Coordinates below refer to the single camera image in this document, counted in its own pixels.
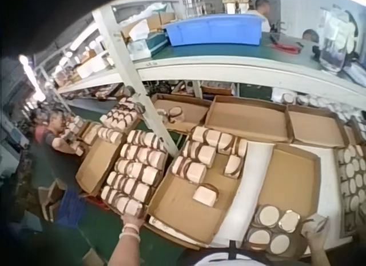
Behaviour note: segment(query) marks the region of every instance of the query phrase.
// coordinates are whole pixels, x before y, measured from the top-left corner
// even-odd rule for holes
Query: green floor
[[[241,84],[240,94],[242,97],[260,98],[270,100],[271,88],[247,86]],[[72,108],[72,111],[85,119],[98,121],[101,114]],[[139,127],[145,128],[142,122]],[[179,135],[172,133],[172,138],[177,141]],[[54,178],[52,171],[45,160],[42,160],[39,146],[31,147],[34,155],[33,186],[50,186]],[[106,261],[112,255],[116,246],[118,235],[121,232],[120,218],[113,212],[105,212],[94,205],[87,204],[86,211],[79,222],[78,229],[69,229],[59,225],[46,224],[45,230],[61,249],[62,259],[67,260],[64,265],[82,265],[82,257],[90,247]],[[175,265],[177,258],[184,249],[167,241],[146,228],[141,231],[140,256],[142,265]]]

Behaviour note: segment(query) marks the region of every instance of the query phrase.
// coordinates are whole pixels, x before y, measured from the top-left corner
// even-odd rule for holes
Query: worker
[[[121,217],[124,222],[120,240],[114,249],[109,260],[109,266],[138,266],[140,264],[140,254],[138,245],[140,243],[140,228],[144,221],[134,216],[124,215]],[[307,239],[312,255],[312,266],[330,266],[329,260],[324,250],[325,239],[329,231],[329,219],[324,228],[317,233],[307,233]],[[183,255],[176,265],[204,265],[204,266],[301,266],[308,265],[300,261],[269,261],[263,253],[249,252],[242,249],[201,249],[200,251],[189,251],[191,255]]]
[[[80,192],[75,175],[80,161],[75,151],[59,135],[65,130],[65,116],[60,109],[51,110],[48,127],[41,138],[44,156],[51,165],[53,175],[60,179],[68,189]]]
[[[255,2],[255,10],[248,10],[246,14],[252,14],[259,16],[263,19],[262,21],[262,31],[268,33],[270,32],[270,24],[268,21],[269,17],[269,1],[268,0],[256,0]]]
[[[312,42],[315,42],[315,43],[319,43],[319,35],[316,31],[314,31],[312,29],[308,29],[308,30],[304,31],[303,39],[308,40],[308,41],[312,41]]]

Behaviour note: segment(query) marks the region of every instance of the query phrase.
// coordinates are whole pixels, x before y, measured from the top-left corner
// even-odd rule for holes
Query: white wall
[[[306,29],[318,28],[321,8],[331,9],[333,4],[348,10],[354,16],[359,27],[359,41],[356,51],[361,48],[366,19],[366,7],[351,0],[281,0],[281,20],[283,33],[301,38]]]

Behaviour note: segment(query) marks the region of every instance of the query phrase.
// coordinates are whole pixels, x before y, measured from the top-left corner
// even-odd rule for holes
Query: storage rack
[[[275,51],[270,45],[261,47],[262,53],[266,54],[265,57],[258,57],[258,53],[255,51],[258,48],[255,47],[251,47],[241,55],[240,52],[235,51],[234,47],[232,47],[233,51],[226,50],[224,53],[212,55],[212,53],[204,51],[185,54],[184,50],[189,49],[187,46],[174,49],[167,47],[152,59],[132,62],[111,5],[157,1],[173,2],[175,9],[180,10],[180,13],[177,14],[178,18],[184,17],[182,0],[116,0],[93,11],[93,17],[116,67],[113,70],[99,72],[73,85],[60,88],[59,94],[119,82],[133,87],[136,91],[133,95],[134,102],[140,103],[145,108],[145,121],[155,134],[164,140],[165,147],[172,156],[177,154],[178,149],[158,117],[150,98],[146,95],[142,81],[194,80],[194,92],[196,97],[200,98],[202,98],[202,93],[200,92],[199,80],[279,87],[330,98],[360,109],[366,109],[365,88],[322,71],[320,65],[311,60],[310,56],[308,59],[302,59],[301,54],[285,54]],[[308,50],[308,55],[310,55],[312,44],[306,43],[306,41],[301,42],[305,44],[301,53],[304,54]],[[332,193],[337,190],[334,189],[333,182],[332,180],[332,189],[327,189]],[[327,196],[330,195],[323,191],[320,198],[327,199]],[[338,232],[338,228],[331,228],[333,235]],[[327,248],[334,248],[351,241],[350,238],[336,240],[334,237],[336,236],[332,237],[333,242],[329,243]]]

